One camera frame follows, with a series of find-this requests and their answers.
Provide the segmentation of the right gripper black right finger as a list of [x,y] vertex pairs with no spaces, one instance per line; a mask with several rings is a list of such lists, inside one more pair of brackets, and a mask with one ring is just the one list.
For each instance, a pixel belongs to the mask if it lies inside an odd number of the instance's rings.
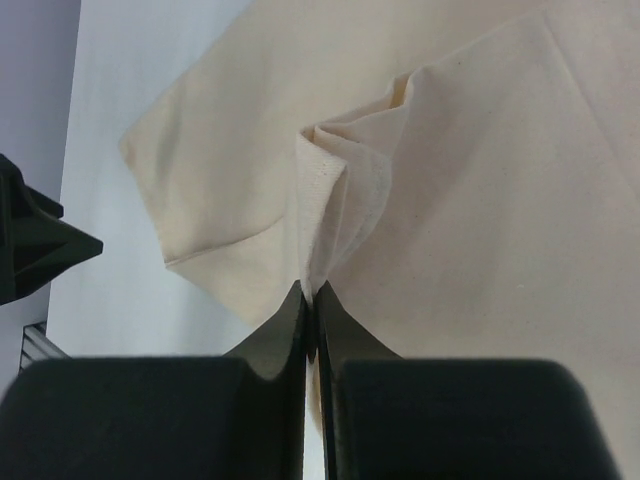
[[584,388],[534,359],[405,359],[342,306],[313,307],[330,479],[616,479]]

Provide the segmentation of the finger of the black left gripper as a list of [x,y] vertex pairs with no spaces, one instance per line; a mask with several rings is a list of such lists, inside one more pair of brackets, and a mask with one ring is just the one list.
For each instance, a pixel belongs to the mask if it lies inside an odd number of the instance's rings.
[[61,204],[27,186],[1,157],[1,303],[27,297],[103,252],[103,242],[64,222]]

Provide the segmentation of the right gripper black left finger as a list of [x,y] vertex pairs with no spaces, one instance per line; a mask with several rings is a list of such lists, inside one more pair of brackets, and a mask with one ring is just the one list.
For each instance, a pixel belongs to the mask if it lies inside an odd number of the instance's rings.
[[2,477],[300,478],[305,316],[293,285],[221,356],[32,364],[1,403]]

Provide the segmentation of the beige cloth mat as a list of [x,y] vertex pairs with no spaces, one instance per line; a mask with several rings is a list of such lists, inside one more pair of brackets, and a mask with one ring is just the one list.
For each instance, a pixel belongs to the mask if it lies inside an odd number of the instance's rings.
[[258,1],[125,134],[167,267],[639,392],[639,5]]

